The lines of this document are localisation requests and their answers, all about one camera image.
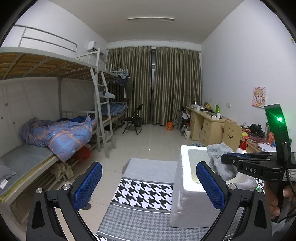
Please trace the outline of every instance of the ceiling light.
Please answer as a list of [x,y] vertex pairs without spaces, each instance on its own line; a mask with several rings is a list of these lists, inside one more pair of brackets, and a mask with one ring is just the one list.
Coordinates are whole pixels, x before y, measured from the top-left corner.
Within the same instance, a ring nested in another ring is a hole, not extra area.
[[174,18],[167,17],[136,17],[136,18],[128,18],[128,20],[156,20],[156,21],[174,21]]

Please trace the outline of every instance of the hand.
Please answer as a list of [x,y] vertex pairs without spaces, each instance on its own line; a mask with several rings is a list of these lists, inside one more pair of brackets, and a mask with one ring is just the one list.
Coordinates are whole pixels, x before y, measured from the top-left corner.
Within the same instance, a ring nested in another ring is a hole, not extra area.
[[[273,219],[276,216],[278,216],[281,212],[281,210],[277,206],[279,204],[279,200],[278,200],[277,196],[272,192],[269,182],[264,182],[264,190],[265,190],[265,198],[266,198],[267,206],[269,209],[270,218]],[[286,186],[283,189],[283,196],[288,197],[290,201],[292,199],[293,199],[293,201],[296,200],[296,196],[293,195],[290,185]],[[294,202],[292,202],[290,211],[292,211],[294,209],[295,209],[295,204],[294,204]]]
[[265,190],[265,198],[266,198],[267,206],[269,209],[270,219],[274,219],[281,212],[281,210],[277,206],[279,204],[279,200],[277,196],[272,192],[269,182],[264,182],[264,190]]

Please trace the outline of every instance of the tiled floor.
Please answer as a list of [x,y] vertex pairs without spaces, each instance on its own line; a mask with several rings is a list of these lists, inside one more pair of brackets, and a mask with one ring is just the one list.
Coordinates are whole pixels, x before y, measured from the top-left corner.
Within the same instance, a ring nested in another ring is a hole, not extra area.
[[[94,234],[99,228],[122,177],[122,168],[132,157],[177,161],[180,146],[191,145],[195,142],[181,137],[179,130],[167,131],[164,126],[143,125],[139,135],[136,135],[135,131],[126,131],[122,134],[124,127],[114,131],[116,148],[110,150],[110,158],[105,157],[104,149],[101,152],[93,150],[86,162],[79,162],[73,167],[74,177],[69,180],[73,182],[78,175],[87,170],[93,161],[98,161],[103,166],[103,176],[91,196],[92,208],[79,211]],[[62,214],[59,210],[57,212],[68,240],[74,240],[68,228],[64,227],[65,221]]]

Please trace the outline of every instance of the beige curtain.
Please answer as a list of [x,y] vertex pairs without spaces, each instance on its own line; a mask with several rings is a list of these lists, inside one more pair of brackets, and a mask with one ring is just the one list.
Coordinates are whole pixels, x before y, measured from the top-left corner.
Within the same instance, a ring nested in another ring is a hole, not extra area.
[[[110,49],[107,58],[107,70],[114,64],[128,73],[133,81],[133,95],[128,102],[128,114],[131,116],[135,109],[143,104],[140,117],[143,123],[150,118],[151,97],[151,47],[125,47]],[[116,102],[123,101],[123,87],[109,84],[108,90],[115,95]]]
[[197,51],[157,47],[153,124],[174,121],[181,106],[201,104],[200,59]]

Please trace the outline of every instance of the poster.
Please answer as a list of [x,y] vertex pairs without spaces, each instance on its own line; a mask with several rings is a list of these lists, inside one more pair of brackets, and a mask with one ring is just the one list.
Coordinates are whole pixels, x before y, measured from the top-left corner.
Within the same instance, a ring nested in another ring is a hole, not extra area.
[[252,106],[264,108],[266,102],[266,87],[253,87],[253,101]]

